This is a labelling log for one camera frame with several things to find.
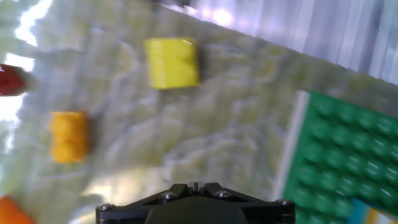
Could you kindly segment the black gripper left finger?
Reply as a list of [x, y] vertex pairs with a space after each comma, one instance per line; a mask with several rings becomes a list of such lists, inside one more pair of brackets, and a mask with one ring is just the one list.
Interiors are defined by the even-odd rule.
[[196, 182], [191, 184], [173, 184], [167, 190], [125, 206], [104, 203], [96, 208], [96, 224], [117, 224], [122, 223], [123, 220], [144, 221], [155, 206], [193, 196], [196, 193]]

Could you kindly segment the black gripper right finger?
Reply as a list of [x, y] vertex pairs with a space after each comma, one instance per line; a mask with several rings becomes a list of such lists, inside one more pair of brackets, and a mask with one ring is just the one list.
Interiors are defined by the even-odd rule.
[[295, 223], [295, 203], [289, 199], [264, 201], [225, 187], [207, 183], [198, 188], [202, 197], [234, 205], [244, 214], [248, 223]]

